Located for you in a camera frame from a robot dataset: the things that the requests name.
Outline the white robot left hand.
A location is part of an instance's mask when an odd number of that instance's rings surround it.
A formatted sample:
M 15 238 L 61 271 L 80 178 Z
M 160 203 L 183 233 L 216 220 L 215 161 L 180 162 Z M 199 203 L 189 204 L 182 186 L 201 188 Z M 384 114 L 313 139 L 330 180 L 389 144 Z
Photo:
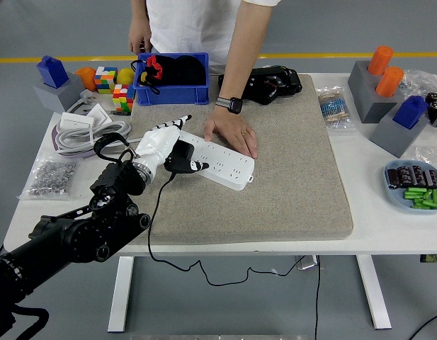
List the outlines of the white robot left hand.
M 191 118 L 191 115 L 185 115 L 177 120 L 156 125 L 144 134 L 137 146 L 132 164 L 147 183 L 154 179 L 157 167 L 161 165 L 173 174 L 193 174 L 209 168 L 208 163 L 171 156 L 183 125 Z

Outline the person's left hand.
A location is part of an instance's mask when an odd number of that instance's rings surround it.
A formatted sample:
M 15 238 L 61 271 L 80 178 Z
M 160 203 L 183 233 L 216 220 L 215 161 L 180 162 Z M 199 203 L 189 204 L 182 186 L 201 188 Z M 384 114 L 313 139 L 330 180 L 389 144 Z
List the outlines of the person's left hand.
M 223 137 L 237 152 L 253 159 L 257 158 L 256 133 L 239 114 L 215 106 L 204 124 L 204 140 L 210 142 L 214 133 Z

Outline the person's right hand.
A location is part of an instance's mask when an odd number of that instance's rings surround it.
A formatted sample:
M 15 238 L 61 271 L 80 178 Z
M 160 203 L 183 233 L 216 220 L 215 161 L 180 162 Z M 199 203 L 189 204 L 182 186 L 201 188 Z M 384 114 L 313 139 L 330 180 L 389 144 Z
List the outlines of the person's right hand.
M 151 37 L 152 32 L 148 21 L 132 20 L 128 34 L 129 49 L 131 52 L 136 55 L 143 52 L 151 52 Z

